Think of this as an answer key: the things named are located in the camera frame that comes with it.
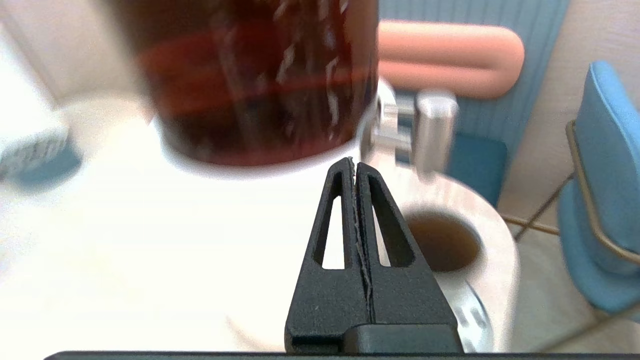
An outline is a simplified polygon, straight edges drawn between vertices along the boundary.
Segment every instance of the blue chair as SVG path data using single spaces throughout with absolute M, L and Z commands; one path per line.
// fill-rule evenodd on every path
M 554 194 L 564 260 L 576 288 L 612 316 L 547 350 L 621 318 L 640 322 L 640 115 L 608 63 L 591 64 L 567 138 L 575 172 Z

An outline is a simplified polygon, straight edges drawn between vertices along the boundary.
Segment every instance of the chair leg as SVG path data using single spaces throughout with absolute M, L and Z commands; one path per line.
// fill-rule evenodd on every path
M 640 302 L 636 303 L 635 305 L 627 308 L 624 311 L 621 311 L 617 314 L 611 315 L 607 318 L 604 318 L 603 320 L 594 323 L 593 325 L 590 325 L 584 329 L 581 329 L 569 336 L 566 336 L 565 338 L 547 345 L 546 347 L 542 348 L 541 350 L 539 350 L 539 352 L 545 352 L 545 353 L 554 353 L 554 352 L 558 352 L 559 350 L 561 350 L 563 347 L 567 346 L 568 344 L 574 342 L 575 340 L 578 340 L 580 338 L 582 338 L 583 336 L 588 336 L 590 334 L 593 334 L 594 332 L 603 329 L 604 327 L 607 327 L 611 324 L 613 324 L 614 322 L 617 322 L 619 320 L 624 320 L 627 318 L 630 318 L 632 316 L 634 316 L 636 313 L 640 313 Z
M 513 237 L 513 239 L 518 242 L 520 241 L 520 239 L 522 239 L 522 237 L 524 236 L 524 234 L 531 228 L 531 226 L 538 221 L 538 219 L 540 219 L 540 217 L 542 216 L 542 214 L 544 214 L 547 209 L 551 206 L 551 204 L 554 203 L 554 201 L 556 201 L 556 199 L 558 198 L 558 196 L 560 195 L 560 192 L 562 191 L 562 188 L 564 188 L 565 185 L 567 185 L 569 183 L 569 181 L 571 181 L 571 179 L 573 179 L 573 174 L 569 175 L 563 182 L 562 184 L 560 184 L 560 186 L 558 186 L 558 188 L 555 190 L 555 192 L 551 195 L 551 197 L 549 197 L 547 199 L 547 201 L 545 201 L 544 204 L 542 204 L 542 206 L 540 207 L 540 209 L 538 209 L 536 211 L 535 214 L 533 214 L 533 216 L 529 219 L 529 221 L 522 227 L 522 229 L 520 229 L 520 231 Z

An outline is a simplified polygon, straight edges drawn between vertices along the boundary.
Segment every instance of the white table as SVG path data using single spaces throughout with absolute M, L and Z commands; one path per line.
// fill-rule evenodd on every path
M 278 167 L 252 178 L 172 161 L 140 109 L 114 111 L 115 104 L 75 105 L 96 122 L 121 121 L 101 132 L 104 141 L 71 180 L 19 196 L 0 188 L 0 359 L 62 350 L 277 350 L 269 339 L 282 340 L 326 170 L 357 155 L 357 146 L 299 163 L 304 171 Z M 402 199 L 391 185 L 401 176 L 383 175 Z M 490 312 L 500 308 L 493 326 L 504 350 L 515 248 L 498 214 L 451 184 L 426 194 L 443 204 L 463 200 L 504 241 L 487 251 L 486 264 L 503 259 L 491 272 L 499 276 L 474 283 Z

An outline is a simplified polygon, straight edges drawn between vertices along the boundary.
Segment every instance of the chair backrest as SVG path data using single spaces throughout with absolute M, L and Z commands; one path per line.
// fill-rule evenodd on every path
M 459 98 L 458 131 L 499 140 L 513 159 L 538 98 L 569 0 L 379 0 L 382 19 L 504 26 L 525 46 L 516 85 L 495 100 Z
M 604 61 L 589 67 L 575 137 L 605 234 L 619 246 L 640 252 L 640 115 Z M 639 271 L 600 246 L 588 223 L 580 226 L 600 266 L 624 274 Z

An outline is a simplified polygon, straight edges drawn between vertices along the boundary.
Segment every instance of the brown drink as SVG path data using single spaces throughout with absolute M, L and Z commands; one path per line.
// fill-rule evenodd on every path
M 222 165 L 352 139 L 378 82 L 377 0 L 105 0 L 166 141 Z
M 453 218 L 413 216 L 406 222 L 432 271 L 460 270 L 480 253 L 477 234 Z

